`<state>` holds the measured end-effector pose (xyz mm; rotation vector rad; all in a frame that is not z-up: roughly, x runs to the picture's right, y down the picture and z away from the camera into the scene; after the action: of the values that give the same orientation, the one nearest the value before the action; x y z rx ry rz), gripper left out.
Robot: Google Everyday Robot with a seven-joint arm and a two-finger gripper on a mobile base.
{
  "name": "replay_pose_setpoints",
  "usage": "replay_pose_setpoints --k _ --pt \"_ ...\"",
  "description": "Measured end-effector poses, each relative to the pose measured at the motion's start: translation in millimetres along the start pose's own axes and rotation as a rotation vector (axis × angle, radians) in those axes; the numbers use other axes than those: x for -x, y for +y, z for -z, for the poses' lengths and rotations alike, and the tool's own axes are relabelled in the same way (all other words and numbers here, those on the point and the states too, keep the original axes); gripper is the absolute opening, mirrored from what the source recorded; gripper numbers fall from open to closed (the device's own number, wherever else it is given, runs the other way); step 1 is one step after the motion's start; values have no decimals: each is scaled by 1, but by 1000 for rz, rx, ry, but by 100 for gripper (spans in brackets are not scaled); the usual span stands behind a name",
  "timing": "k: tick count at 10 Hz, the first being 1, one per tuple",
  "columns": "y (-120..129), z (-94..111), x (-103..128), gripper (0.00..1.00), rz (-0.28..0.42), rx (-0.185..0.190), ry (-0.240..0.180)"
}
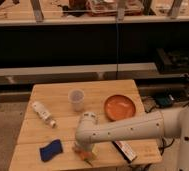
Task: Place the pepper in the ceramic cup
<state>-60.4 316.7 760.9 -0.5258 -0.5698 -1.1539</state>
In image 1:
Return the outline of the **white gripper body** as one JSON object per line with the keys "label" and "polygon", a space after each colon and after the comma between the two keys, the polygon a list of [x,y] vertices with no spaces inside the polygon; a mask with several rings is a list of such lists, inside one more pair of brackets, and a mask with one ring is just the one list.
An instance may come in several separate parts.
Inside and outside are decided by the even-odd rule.
{"label": "white gripper body", "polygon": [[73,146],[73,151],[78,155],[78,152],[80,150],[91,151],[94,154],[94,159],[96,158],[96,150],[94,144],[80,144],[78,142],[75,142]]}

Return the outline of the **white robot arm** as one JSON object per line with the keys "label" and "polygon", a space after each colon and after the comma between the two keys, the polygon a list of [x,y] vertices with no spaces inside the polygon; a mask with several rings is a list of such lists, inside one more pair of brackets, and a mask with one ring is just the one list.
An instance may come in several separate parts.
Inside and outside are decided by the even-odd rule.
{"label": "white robot arm", "polygon": [[161,137],[180,139],[177,171],[189,171],[189,107],[163,109],[104,124],[97,123],[94,113],[86,112],[78,122],[75,144],[91,151],[95,143]]}

